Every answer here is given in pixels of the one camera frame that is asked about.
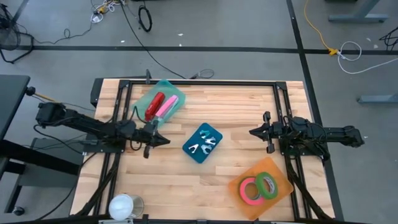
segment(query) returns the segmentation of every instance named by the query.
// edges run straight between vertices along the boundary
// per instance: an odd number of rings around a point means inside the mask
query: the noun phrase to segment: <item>wooden tabletop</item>
[[[110,119],[118,83],[118,79],[104,80],[96,119]],[[185,104],[159,128],[159,133],[171,143],[151,149],[149,159],[143,158],[143,150],[133,151],[126,145],[119,165],[115,195],[141,196],[145,203],[144,213],[149,214],[151,219],[247,220],[235,207],[228,193],[228,182],[264,157],[271,157],[279,169],[286,173],[284,158],[278,150],[267,154],[266,142],[249,134],[250,129],[263,123],[265,111],[270,111],[271,121],[276,121],[272,88],[214,85],[176,87],[186,94]],[[303,83],[287,82],[287,87],[293,115],[311,119]],[[130,105],[151,88],[152,85],[134,85]],[[223,140],[204,163],[197,164],[182,151],[182,145],[204,122],[217,129],[223,135]],[[95,155],[82,168],[72,214],[84,206],[97,188],[103,157],[103,154]],[[302,162],[308,191],[325,213],[334,217],[322,162],[315,156],[303,156]],[[298,203],[303,217],[299,192]],[[290,197],[282,199],[259,219],[292,221]]]

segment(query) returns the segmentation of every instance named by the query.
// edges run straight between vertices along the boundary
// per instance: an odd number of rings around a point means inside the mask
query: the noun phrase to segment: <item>concrete floor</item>
[[[292,0],[305,49],[323,49],[318,36],[303,17],[304,0]],[[2,1],[15,14],[22,0]],[[308,16],[322,30],[326,42],[334,47],[352,40],[363,49],[374,50],[374,44],[384,50],[378,38],[396,27],[398,2],[381,1],[372,12],[388,13],[383,24],[330,24],[329,14],[352,12],[363,1],[335,3],[310,1]],[[133,4],[133,12],[140,4]],[[161,0],[148,1],[154,26],[150,33],[133,28],[144,45],[199,46],[199,47],[274,47],[296,49],[292,25],[285,1],[279,0]],[[72,35],[81,34],[90,26],[89,0],[29,0],[18,23],[39,40],[56,40],[69,28]],[[139,46],[124,19],[120,7],[106,14],[104,21],[95,24],[83,37],[64,40],[61,46]],[[14,57],[23,51],[6,52]],[[302,80],[304,75],[298,54],[256,52],[153,52],[165,66],[186,77],[199,70],[211,68],[216,79],[235,80]],[[313,87],[317,96],[324,126],[356,126],[366,144],[352,149],[330,144],[336,184],[345,220],[366,223],[395,223],[398,195],[398,151],[394,125],[396,105],[359,105],[362,94],[391,94],[397,91],[398,62],[359,75],[348,75],[340,70],[336,57],[307,54]],[[358,62],[343,63],[349,71],[362,70],[395,58],[395,56],[366,55]],[[30,85],[37,91],[59,101],[90,107],[90,91],[96,77],[143,75],[149,69],[153,77],[175,78],[159,67],[146,52],[137,51],[82,51],[36,50],[15,65],[0,62],[0,73],[29,75]],[[38,101],[25,97],[6,135],[19,144],[30,144],[39,137],[32,129]],[[80,133],[68,128],[52,128],[48,133],[68,139]],[[0,182],[0,209],[5,206],[7,192],[15,177],[5,175]],[[59,203],[70,189],[35,188],[22,190],[17,204],[27,208],[21,217],[0,214],[0,222],[33,220],[47,213]],[[69,213],[72,197],[51,217]]]

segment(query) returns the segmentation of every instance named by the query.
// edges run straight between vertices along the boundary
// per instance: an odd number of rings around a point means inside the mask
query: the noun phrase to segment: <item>black metal frame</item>
[[[150,84],[156,84],[158,80],[151,80]],[[278,121],[283,122],[283,113],[282,113],[282,106],[280,103],[280,95],[279,92],[281,91],[283,94],[284,102],[285,102],[285,108],[286,108],[286,113],[288,116],[292,116],[292,109],[290,107],[290,100],[289,100],[289,94],[287,92],[287,85],[286,82],[259,82],[259,81],[241,81],[241,82],[236,82],[236,81],[213,81],[213,80],[169,80],[169,82],[173,85],[230,85],[230,86],[268,86],[272,87],[273,92],[274,92],[274,98],[275,98],[275,105],[276,105],[276,111],[277,111],[277,117]],[[122,98],[122,92],[124,88],[127,88],[127,95],[126,95],[126,101],[124,104],[124,110],[123,110],[123,119],[127,118],[127,112],[129,110],[129,102],[131,99],[131,93],[132,93],[132,87],[134,84],[136,85],[145,85],[147,82],[146,80],[120,80],[119,81],[119,86],[118,86],[118,94],[116,96],[116,101],[115,101],[115,107],[113,111],[113,121],[117,120],[117,115],[119,112],[119,106],[120,106],[120,101]],[[117,165],[119,165],[119,160],[120,160],[120,153],[117,153],[115,155],[115,160],[117,162]],[[287,166],[288,164],[288,159],[291,159],[289,155],[285,155],[285,165]],[[107,153],[104,158],[104,163],[103,163],[103,168],[101,171],[101,178],[99,182],[102,182],[103,177],[106,175],[108,171],[108,164],[109,164],[109,158],[110,155]],[[296,161],[296,166],[297,166],[297,175],[299,176],[300,180],[302,181],[303,185],[305,185],[305,177],[304,177],[304,172],[303,172],[303,167],[302,167],[302,162],[300,156],[296,156],[293,158]],[[111,199],[113,198],[114,195],[114,188],[116,186],[116,179],[117,179],[117,174],[112,178],[110,182],[110,188],[108,192],[108,200],[107,200],[107,208],[109,206],[109,203]],[[294,185],[293,180],[288,176],[288,180],[292,185]],[[293,209],[293,214],[294,214],[294,219],[299,220],[300,217],[300,212],[299,212],[299,205],[297,201],[297,195],[295,188],[293,192],[290,194],[290,200],[292,202],[292,209]],[[97,201],[97,204],[95,206],[93,215],[98,215],[100,211],[100,203],[101,199]],[[312,218],[311,215],[311,209],[306,201],[306,199],[303,197],[303,205],[305,209],[305,218]],[[148,215],[145,215],[146,221],[142,221],[143,223],[148,222]],[[153,220],[156,223],[187,223],[187,222],[199,222],[198,220]],[[245,224],[245,223],[252,223],[251,221],[215,221],[215,220],[206,220],[206,222],[217,222],[217,223],[236,223],[236,224]],[[255,221],[256,224],[265,224],[265,223],[270,223],[269,221]]]

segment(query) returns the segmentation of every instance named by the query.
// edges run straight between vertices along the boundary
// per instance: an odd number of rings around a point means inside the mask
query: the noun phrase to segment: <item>teal tray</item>
[[[178,88],[173,86],[169,81],[161,80],[157,82],[156,85],[151,90],[149,90],[143,97],[137,100],[136,103],[134,103],[131,108],[134,109],[134,107],[136,106],[139,117],[141,119],[144,119],[145,110],[148,108],[149,104],[152,102],[152,100],[154,99],[155,95],[158,92],[162,92],[165,95],[163,103],[165,103],[172,95],[178,96],[177,104],[171,109],[170,112],[167,113],[164,119],[159,121],[158,123],[158,128],[159,128],[166,121],[168,121],[170,117],[173,116],[173,114],[185,103],[185,94],[181,92]]]

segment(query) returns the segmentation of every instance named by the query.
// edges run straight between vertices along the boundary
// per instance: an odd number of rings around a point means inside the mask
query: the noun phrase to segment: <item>pink tape roll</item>
[[[239,194],[244,202],[246,202],[248,205],[261,205],[264,203],[265,199],[259,195],[256,198],[249,198],[246,193],[245,189],[248,184],[256,184],[256,178],[255,177],[246,177],[242,182],[241,185],[239,186]]]

